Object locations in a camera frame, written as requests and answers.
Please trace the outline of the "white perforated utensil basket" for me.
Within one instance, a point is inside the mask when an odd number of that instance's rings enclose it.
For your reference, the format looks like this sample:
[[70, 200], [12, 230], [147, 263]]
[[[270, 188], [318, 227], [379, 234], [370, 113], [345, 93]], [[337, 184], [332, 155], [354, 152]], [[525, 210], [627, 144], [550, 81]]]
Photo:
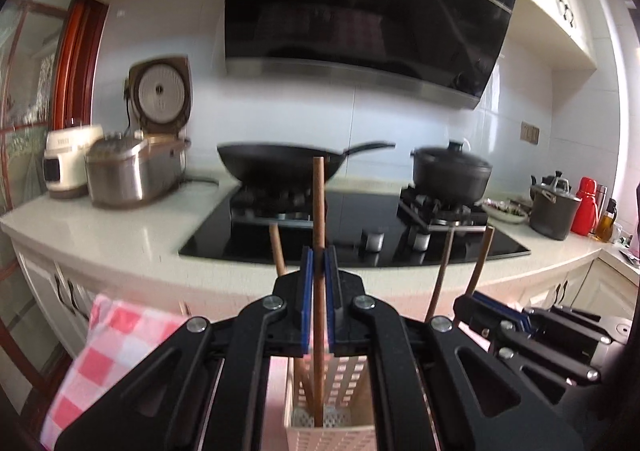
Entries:
[[376, 448], [374, 416], [365, 356], [324, 360], [323, 425], [314, 425], [311, 359], [288, 361], [283, 425], [290, 450], [366, 451]]

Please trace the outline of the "brown wooden chopstick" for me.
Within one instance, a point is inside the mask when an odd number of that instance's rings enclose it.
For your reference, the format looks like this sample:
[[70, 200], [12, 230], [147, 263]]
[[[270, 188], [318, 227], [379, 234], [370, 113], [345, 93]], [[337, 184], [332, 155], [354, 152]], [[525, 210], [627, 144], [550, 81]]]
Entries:
[[314, 375], [314, 426], [323, 426], [324, 395], [324, 324], [326, 324], [326, 292], [324, 291], [323, 255], [326, 247], [326, 208], [324, 202], [324, 158], [315, 157], [312, 162], [312, 211], [314, 212], [314, 355], [312, 375]]

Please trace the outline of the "oil bottle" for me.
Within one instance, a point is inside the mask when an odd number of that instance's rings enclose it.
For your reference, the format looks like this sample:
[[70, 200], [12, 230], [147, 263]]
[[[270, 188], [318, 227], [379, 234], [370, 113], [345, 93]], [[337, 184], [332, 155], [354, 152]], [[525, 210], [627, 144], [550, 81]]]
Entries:
[[599, 223], [596, 228], [596, 232], [594, 235], [597, 239], [603, 243], [608, 243], [611, 240], [614, 224], [617, 217], [617, 202], [614, 198], [610, 198], [608, 200], [608, 205], [606, 205], [605, 210], [602, 212], [600, 216]]

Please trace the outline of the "red thermos jug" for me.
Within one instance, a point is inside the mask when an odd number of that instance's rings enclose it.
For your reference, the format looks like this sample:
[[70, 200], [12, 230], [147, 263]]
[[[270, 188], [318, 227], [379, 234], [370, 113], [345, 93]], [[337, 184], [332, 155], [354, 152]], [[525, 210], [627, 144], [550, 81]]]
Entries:
[[570, 231], [586, 237], [598, 219], [598, 206], [596, 203], [597, 181], [588, 177], [582, 177], [576, 196], [580, 200], [576, 215]]

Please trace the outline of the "grey stock pot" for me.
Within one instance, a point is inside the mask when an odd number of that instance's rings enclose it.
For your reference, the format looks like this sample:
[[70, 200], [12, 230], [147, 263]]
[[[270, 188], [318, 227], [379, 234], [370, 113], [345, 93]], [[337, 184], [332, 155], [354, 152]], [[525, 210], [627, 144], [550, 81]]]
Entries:
[[557, 171], [541, 183], [532, 180], [529, 194], [533, 201], [529, 226], [544, 237], [564, 241], [582, 203], [582, 199], [572, 193], [570, 182]]

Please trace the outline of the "small plate of food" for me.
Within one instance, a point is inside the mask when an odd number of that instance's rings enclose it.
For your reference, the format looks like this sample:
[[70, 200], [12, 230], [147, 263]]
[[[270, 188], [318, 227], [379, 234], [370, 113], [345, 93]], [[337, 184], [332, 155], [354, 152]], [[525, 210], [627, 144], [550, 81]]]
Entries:
[[510, 200], [491, 200], [486, 198], [480, 204], [489, 218], [509, 223], [521, 224], [528, 219], [527, 212], [520, 206], [513, 204]]

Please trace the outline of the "steel flask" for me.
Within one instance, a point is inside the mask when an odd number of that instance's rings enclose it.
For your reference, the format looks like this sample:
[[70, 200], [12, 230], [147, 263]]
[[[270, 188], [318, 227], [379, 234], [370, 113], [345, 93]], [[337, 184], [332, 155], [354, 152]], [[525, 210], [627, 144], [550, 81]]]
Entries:
[[608, 196], [608, 188], [603, 184], [598, 184], [597, 191], [596, 191], [596, 204], [598, 208], [596, 223], [599, 223], [600, 221], [602, 212], [604, 211], [604, 208], [606, 205], [607, 196]]

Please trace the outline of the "black glass gas stove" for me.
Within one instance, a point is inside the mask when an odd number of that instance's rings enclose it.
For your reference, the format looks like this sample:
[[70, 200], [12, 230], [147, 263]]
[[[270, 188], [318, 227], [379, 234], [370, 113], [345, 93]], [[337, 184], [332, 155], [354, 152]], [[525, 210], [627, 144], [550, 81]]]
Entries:
[[[270, 218], [248, 209], [250, 194], [231, 191], [179, 249], [183, 257], [273, 263], [270, 224], [279, 226], [285, 262], [297, 266], [312, 243], [310, 207], [299, 206]], [[335, 247], [343, 268], [437, 266], [444, 232], [420, 232], [400, 194], [326, 192], [326, 243]]]

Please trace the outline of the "black lidded pot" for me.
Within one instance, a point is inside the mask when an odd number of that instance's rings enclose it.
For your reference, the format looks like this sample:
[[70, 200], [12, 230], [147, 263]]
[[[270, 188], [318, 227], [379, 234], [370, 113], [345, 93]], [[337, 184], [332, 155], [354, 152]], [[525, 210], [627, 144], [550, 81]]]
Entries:
[[411, 152], [413, 186], [433, 200], [473, 205], [485, 193], [492, 165], [450, 141], [447, 148], [424, 146]]

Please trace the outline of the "open silver rice cooker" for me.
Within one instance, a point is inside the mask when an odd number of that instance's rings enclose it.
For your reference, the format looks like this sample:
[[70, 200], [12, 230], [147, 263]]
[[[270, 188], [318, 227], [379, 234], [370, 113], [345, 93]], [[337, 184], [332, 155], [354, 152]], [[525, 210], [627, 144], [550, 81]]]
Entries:
[[124, 87], [136, 130], [110, 133], [85, 157], [90, 200], [126, 209], [153, 202], [178, 185], [191, 141], [183, 136], [192, 110], [189, 60], [166, 56], [134, 64]]

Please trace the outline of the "black wok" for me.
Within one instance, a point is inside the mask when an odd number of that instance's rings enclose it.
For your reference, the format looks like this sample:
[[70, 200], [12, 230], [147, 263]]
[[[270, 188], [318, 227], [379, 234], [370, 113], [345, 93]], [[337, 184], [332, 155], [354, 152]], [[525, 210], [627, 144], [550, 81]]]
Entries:
[[224, 168], [231, 176], [255, 190], [296, 189], [306, 191], [314, 179], [314, 159], [324, 160], [324, 181], [333, 178], [349, 156], [395, 148], [396, 144], [374, 141], [334, 152], [298, 144], [225, 143], [217, 146]]

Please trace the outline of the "white small appliance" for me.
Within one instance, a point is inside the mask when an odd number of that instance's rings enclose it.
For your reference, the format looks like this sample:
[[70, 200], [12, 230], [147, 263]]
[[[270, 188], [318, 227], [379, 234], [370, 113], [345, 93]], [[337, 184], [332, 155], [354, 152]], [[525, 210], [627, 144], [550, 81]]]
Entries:
[[66, 200], [88, 193], [86, 154], [104, 136], [100, 125], [49, 131], [43, 152], [43, 180], [50, 197]]

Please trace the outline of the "black range hood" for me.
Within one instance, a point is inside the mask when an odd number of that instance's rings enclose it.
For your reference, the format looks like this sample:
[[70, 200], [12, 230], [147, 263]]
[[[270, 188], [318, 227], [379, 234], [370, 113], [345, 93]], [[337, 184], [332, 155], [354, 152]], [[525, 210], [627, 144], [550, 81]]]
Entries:
[[224, 0], [236, 76], [360, 82], [476, 107], [516, 0]]

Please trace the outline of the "red framed glass door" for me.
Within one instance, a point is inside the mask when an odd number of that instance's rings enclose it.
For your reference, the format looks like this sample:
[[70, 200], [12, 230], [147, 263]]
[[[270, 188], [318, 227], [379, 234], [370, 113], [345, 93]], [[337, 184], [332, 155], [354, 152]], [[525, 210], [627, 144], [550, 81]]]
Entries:
[[[21, 13], [17, 28], [35, 21], [53, 24], [43, 54], [10, 47], [1, 108], [24, 96], [30, 110], [17, 125], [1, 130], [1, 209], [11, 211], [46, 194], [42, 160], [52, 129], [87, 125], [92, 107], [96, 59], [107, 15], [106, 4], [70, 0], [62, 10], [34, 0], [11, 0]], [[49, 327], [12, 249], [1, 237], [1, 446], [37, 450], [44, 415], [70, 367], [70, 356]]]

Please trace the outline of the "wall switch plate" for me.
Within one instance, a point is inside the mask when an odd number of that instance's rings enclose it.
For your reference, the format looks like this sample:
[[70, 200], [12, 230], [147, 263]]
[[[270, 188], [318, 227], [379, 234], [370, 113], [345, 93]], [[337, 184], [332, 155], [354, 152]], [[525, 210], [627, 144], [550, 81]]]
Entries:
[[521, 122], [520, 140], [527, 142], [531, 145], [537, 145], [539, 143], [540, 129], [528, 122]]

